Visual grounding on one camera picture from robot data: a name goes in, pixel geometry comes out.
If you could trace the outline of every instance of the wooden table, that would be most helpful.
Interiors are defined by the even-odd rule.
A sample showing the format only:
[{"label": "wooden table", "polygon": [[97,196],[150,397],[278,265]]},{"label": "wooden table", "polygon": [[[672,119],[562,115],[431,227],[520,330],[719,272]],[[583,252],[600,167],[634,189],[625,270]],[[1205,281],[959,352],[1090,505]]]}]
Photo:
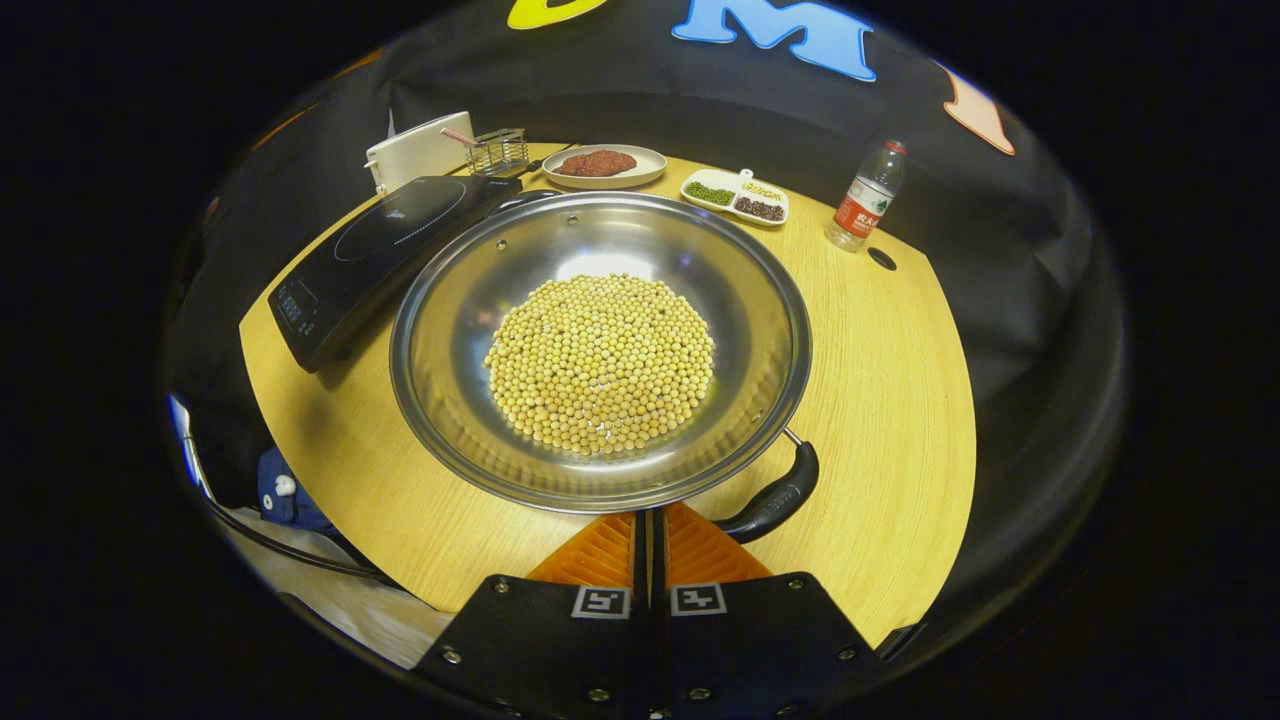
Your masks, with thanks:
[{"label": "wooden table", "polygon": [[[530,156],[562,147],[534,143]],[[659,179],[631,190],[680,197],[682,181],[707,167],[668,161]],[[570,191],[540,172],[524,181],[527,190]],[[804,293],[813,369],[790,427],[814,443],[822,473],[799,512],[746,547],[774,573],[813,573],[876,646],[920,619],[960,547],[975,461],[969,374],[924,255],[881,231],[869,246],[893,258],[896,272],[867,252],[838,250],[823,237],[832,206],[788,195],[785,225],[726,217],[772,250]],[[453,475],[419,443],[388,370],[396,304],[349,359],[307,374],[285,347],[266,292],[239,329],[268,427],[325,515],[396,582],[454,612],[483,578],[527,574],[591,520],[500,500]],[[745,471],[686,502],[708,518],[732,515],[792,459],[794,446],[780,438]]]}]

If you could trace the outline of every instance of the pile of soybeans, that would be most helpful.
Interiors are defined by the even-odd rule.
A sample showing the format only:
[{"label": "pile of soybeans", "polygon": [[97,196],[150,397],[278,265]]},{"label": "pile of soybeans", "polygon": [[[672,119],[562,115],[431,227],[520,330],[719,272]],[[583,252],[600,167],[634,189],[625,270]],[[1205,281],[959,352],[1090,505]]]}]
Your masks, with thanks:
[{"label": "pile of soybeans", "polygon": [[644,450],[707,398],[707,322],[662,282],[550,281],[502,320],[484,359],[517,432],[584,456]]}]

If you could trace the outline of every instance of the wok handle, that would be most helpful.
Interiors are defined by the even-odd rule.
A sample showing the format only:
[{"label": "wok handle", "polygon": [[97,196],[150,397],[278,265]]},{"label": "wok handle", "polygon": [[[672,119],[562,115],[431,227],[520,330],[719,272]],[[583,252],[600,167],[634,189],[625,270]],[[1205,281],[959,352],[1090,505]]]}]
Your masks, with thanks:
[{"label": "wok handle", "polygon": [[489,218],[497,215],[498,213],[504,213],[507,210],[511,210],[512,208],[518,208],[518,206],[521,206],[521,205],[524,205],[526,202],[532,202],[534,200],[541,200],[544,197],[556,197],[557,195],[561,195],[561,191],[558,191],[558,190],[529,190],[529,191],[525,191],[525,192],[520,192],[520,193],[512,195],[511,197],[508,197],[508,199],[503,200],[502,202],[494,205],[485,214],[484,219],[488,220]]},{"label": "wok handle", "polygon": [[716,527],[739,543],[745,544],[773,532],[795,515],[818,487],[818,451],[812,442],[801,441],[790,429],[783,432],[796,443],[796,460],[787,474],[760,488],[737,515],[716,520]]}]

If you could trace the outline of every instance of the orange letter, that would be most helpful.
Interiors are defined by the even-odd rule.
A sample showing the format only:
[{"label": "orange letter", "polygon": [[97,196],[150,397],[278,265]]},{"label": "orange letter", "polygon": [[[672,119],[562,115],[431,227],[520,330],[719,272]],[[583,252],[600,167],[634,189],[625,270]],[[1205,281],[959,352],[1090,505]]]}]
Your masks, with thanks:
[{"label": "orange letter", "polygon": [[548,8],[547,0],[516,0],[511,14],[507,15],[507,27],[511,29],[534,29],[552,23],[576,18],[584,13],[599,8],[609,0],[573,0],[567,5]]},{"label": "orange letter", "polygon": [[989,97],[978,92],[978,88],[965,82],[960,76],[942,68],[951,78],[951,87],[956,94],[954,102],[943,102],[942,109],[947,111],[957,123],[969,128],[974,135],[996,146],[1005,155],[1014,154],[1014,143],[1005,137],[1005,126],[1000,123],[1000,111]]}]

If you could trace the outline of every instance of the blue cloth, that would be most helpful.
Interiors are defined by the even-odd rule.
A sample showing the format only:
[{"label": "blue cloth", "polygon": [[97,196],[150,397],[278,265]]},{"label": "blue cloth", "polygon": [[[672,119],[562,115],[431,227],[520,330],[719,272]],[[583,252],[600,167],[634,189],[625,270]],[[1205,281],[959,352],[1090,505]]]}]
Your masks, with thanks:
[{"label": "blue cloth", "polygon": [[[276,495],[275,479],[280,475],[288,475],[293,479],[297,488],[293,495]],[[324,516],[324,512],[320,512],[306,488],[294,477],[278,447],[268,450],[257,460],[257,495],[264,520],[326,536],[338,534],[338,529]]]}]

